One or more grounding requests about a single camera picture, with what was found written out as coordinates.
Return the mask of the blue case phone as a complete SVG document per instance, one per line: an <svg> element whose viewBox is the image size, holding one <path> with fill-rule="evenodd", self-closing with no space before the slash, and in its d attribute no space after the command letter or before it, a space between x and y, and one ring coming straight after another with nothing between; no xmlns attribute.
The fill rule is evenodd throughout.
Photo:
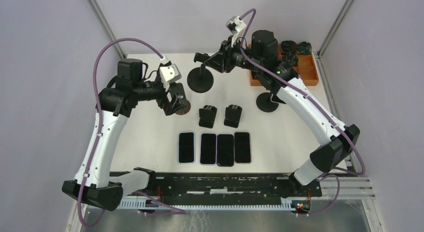
<svg viewBox="0 0 424 232"><path fill-rule="evenodd" d="M181 164L195 161L195 134L193 132L180 133L178 137L178 162Z"/></svg>

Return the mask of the black phone stand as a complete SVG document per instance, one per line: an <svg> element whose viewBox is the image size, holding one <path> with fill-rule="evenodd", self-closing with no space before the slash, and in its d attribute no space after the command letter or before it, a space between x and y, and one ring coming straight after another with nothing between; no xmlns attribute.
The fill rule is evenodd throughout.
<svg viewBox="0 0 424 232"><path fill-rule="evenodd" d="M225 109L224 126L238 128L242 114L242 107L238 105L229 105Z"/></svg>
<svg viewBox="0 0 424 232"><path fill-rule="evenodd" d="M217 110L217 107L212 105L205 105L203 108L199 108L200 119L198 125L203 128L212 129L215 123Z"/></svg>

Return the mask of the lilac case phone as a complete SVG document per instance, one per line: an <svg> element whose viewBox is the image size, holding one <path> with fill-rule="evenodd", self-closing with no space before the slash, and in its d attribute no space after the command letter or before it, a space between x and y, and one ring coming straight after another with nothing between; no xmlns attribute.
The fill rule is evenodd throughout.
<svg viewBox="0 0 424 232"><path fill-rule="evenodd" d="M213 165L217 162L217 135L204 133L200 140L200 164Z"/></svg>

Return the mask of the black case phone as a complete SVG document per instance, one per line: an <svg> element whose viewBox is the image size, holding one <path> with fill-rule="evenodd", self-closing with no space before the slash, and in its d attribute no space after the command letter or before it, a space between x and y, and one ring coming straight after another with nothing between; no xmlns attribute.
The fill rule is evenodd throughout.
<svg viewBox="0 0 424 232"><path fill-rule="evenodd" d="M235 163L234 136L219 134L216 142L216 162L218 166L232 167Z"/></svg>

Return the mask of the brown base phone stand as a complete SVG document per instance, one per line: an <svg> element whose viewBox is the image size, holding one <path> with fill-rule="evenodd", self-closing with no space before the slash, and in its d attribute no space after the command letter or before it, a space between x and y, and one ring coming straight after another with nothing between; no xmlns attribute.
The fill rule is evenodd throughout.
<svg viewBox="0 0 424 232"><path fill-rule="evenodd" d="M175 83L174 87L177 108L175 113L177 115L185 115L191 109L191 103L186 97L184 86L182 83Z"/></svg>

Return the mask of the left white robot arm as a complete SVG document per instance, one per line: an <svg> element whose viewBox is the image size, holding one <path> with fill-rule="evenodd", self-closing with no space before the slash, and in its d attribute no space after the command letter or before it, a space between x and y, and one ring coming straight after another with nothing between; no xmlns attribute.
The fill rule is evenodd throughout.
<svg viewBox="0 0 424 232"><path fill-rule="evenodd" d="M143 77L147 67L139 59L118 62L117 75L98 95L101 111L95 115L84 160L74 179L64 181L63 193L84 204L113 211L123 197L136 190L147 196L156 192L152 170L135 168L120 176L110 175L119 137L139 102L155 100L167 116L189 108L176 64L161 63L153 81Z"/></svg>

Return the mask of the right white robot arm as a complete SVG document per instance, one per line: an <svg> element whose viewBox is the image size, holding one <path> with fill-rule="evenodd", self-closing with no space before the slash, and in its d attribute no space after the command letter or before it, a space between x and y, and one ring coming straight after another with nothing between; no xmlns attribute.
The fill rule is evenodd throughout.
<svg viewBox="0 0 424 232"><path fill-rule="evenodd" d="M241 47L241 39L230 36L213 55L196 53L194 61L201 62L220 73L240 67L255 72L263 87L289 105L309 127L320 146L309 159L290 175L289 190L301 196L309 184L320 176L337 169L337 165L352 152L360 130L347 126L325 109L308 90L298 72L279 59L279 43L273 32L255 31L250 46Z"/></svg>

